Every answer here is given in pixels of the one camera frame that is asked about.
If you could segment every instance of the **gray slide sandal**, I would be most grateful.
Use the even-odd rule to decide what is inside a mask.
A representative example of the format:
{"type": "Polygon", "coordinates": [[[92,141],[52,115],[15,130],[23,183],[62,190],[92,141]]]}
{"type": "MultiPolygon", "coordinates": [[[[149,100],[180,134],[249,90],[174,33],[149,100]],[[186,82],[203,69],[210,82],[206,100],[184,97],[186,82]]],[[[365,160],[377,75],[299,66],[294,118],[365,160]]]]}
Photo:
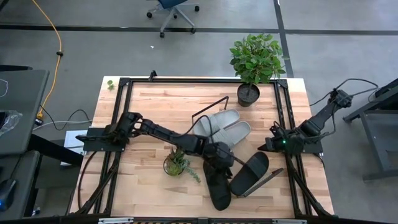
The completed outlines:
{"type": "MultiPolygon", "coordinates": [[[[230,109],[220,111],[218,113],[208,115],[211,121],[211,128],[213,134],[220,129],[226,128],[239,120],[239,113],[237,110],[230,109]]],[[[210,136],[209,120],[203,117],[193,127],[193,133],[201,136],[210,136]]]]}
{"type": "Polygon", "coordinates": [[[221,129],[213,135],[214,142],[223,142],[232,148],[251,132],[250,124],[240,121],[228,128],[221,129]]]}

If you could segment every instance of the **green leafy plant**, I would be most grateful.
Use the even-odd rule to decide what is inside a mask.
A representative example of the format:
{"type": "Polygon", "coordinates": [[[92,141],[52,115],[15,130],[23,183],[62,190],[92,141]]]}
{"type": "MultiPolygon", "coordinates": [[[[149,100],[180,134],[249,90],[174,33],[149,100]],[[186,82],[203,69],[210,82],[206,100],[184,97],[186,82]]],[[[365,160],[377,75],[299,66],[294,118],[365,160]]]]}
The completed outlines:
{"type": "Polygon", "coordinates": [[[174,151],[170,150],[170,154],[165,160],[165,171],[168,175],[177,176],[186,170],[198,183],[201,182],[198,174],[190,167],[190,161],[184,159],[184,153],[182,150],[177,149],[174,151]]]}
{"type": "Polygon", "coordinates": [[[235,47],[230,49],[233,57],[230,64],[236,71],[235,76],[240,75],[242,82],[250,84],[250,87],[260,82],[268,83],[271,77],[280,78],[280,74],[286,73],[280,65],[282,48],[272,38],[270,34],[249,34],[246,39],[236,41],[235,47]]]}
{"type": "Polygon", "coordinates": [[[109,90],[113,90],[113,89],[114,89],[114,85],[113,85],[113,81],[112,81],[112,80],[109,80],[109,81],[107,82],[107,84],[108,84],[108,89],[109,89],[109,90]]]}

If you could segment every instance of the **slide sandal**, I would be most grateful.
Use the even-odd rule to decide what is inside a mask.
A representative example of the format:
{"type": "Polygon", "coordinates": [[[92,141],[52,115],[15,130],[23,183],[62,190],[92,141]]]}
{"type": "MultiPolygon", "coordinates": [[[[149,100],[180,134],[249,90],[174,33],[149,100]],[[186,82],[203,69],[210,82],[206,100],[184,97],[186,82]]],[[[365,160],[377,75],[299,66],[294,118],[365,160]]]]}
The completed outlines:
{"type": "Polygon", "coordinates": [[[266,174],[268,167],[269,160],[267,155],[263,152],[256,152],[229,184],[232,194],[236,196],[244,194],[266,174]]]}
{"type": "Polygon", "coordinates": [[[203,171],[214,207],[219,211],[228,208],[232,196],[225,175],[215,172],[215,169],[206,161],[203,161],[203,171]]]}
{"type": "Polygon", "coordinates": [[[240,141],[242,141],[251,132],[250,124],[240,121],[226,129],[220,129],[213,135],[214,142],[223,142],[231,150],[240,141]]]}
{"type": "MultiPolygon", "coordinates": [[[[239,120],[239,113],[237,110],[230,109],[208,115],[208,117],[211,121],[212,134],[214,134],[220,129],[237,122],[239,120]]],[[[209,120],[206,117],[201,118],[199,122],[194,125],[193,133],[200,136],[210,136],[209,120]]]]}

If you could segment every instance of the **small plant pot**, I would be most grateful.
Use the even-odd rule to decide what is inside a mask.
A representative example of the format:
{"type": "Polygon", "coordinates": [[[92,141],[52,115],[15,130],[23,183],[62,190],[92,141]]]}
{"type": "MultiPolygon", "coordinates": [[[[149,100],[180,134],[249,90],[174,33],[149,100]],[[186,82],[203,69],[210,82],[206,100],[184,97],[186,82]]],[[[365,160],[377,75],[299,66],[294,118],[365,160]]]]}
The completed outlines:
{"type": "Polygon", "coordinates": [[[167,175],[175,177],[175,176],[182,174],[182,172],[184,171],[184,168],[180,166],[181,171],[179,171],[179,170],[176,170],[176,167],[174,167],[174,166],[180,166],[180,165],[177,165],[176,163],[171,161],[169,158],[166,158],[163,162],[163,170],[167,175]]]}
{"type": "Polygon", "coordinates": [[[238,103],[243,107],[252,105],[259,97],[260,90],[256,85],[242,84],[238,87],[238,103]]]}

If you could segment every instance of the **black plant pot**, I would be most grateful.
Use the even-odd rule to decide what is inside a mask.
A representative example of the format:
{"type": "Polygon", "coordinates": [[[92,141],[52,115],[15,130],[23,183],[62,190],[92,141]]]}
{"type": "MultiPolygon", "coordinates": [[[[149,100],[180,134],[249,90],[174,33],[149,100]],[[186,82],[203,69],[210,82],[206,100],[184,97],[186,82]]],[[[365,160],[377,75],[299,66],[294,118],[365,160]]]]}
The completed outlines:
{"type": "Polygon", "coordinates": [[[238,103],[243,107],[252,105],[259,97],[260,90],[256,85],[242,84],[238,87],[238,103]]]}

